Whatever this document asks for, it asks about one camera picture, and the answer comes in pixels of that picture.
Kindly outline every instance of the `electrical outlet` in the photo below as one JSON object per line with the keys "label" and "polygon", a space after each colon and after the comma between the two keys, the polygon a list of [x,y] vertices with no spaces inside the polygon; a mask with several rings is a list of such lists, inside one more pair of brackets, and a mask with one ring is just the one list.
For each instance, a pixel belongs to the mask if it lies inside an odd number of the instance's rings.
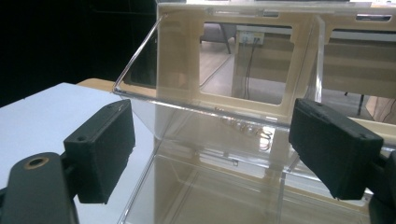
{"label": "electrical outlet", "polygon": [[241,44],[253,44],[256,39],[259,39],[257,44],[262,45],[264,43],[264,33],[250,31],[241,31],[239,33],[239,43]]}

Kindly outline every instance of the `table surface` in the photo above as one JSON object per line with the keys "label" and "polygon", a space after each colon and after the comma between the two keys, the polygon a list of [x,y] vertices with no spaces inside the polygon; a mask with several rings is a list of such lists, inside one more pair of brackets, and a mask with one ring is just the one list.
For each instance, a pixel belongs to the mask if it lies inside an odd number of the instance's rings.
{"label": "table surface", "polygon": [[[64,139],[104,105],[120,100],[109,91],[62,83],[0,108],[0,189],[18,161],[41,152],[64,152]],[[136,146],[108,204],[82,204],[84,223],[117,223],[149,160],[153,135],[134,114]]]}
{"label": "table surface", "polygon": [[89,87],[101,91],[111,92],[113,90],[114,82],[100,78],[88,78],[78,83],[79,86]]}

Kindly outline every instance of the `black plastic block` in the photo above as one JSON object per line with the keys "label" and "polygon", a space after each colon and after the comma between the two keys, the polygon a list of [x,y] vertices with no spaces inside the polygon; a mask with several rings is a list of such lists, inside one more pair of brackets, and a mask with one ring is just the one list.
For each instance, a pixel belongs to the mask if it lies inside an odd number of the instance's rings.
{"label": "black plastic block", "polygon": [[366,188],[369,163],[376,160],[383,139],[337,111],[297,99],[289,141],[301,161],[334,198],[359,200]]}
{"label": "black plastic block", "polygon": [[17,162],[2,210],[2,224],[78,223],[59,155],[40,153]]}
{"label": "black plastic block", "polygon": [[389,182],[393,206],[396,207],[396,151],[392,151],[385,165],[385,176]]}
{"label": "black plastic block", "polygon": [[107,203],[134,142],[130,100],[104,106],[64,140],[67,159],[78,166],[82,203]]}

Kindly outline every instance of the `transparent plastic enclosure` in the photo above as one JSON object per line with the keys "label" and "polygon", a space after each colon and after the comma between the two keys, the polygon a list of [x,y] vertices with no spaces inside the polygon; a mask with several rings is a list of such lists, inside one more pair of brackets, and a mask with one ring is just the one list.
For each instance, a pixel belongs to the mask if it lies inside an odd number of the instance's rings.
{"label": "transparent plastic enclosure", "polygon": [[367,190],[338,201],[289,144],[296,98],[396,146],[396,7],[161,1],[116,82],[154,134],[120,223],[370,223]]}
{"label": "transparent plastic enclosure", "polygon": [[296,98],[396,145],[394,5],[161,2],[114,92],[288,124]]}

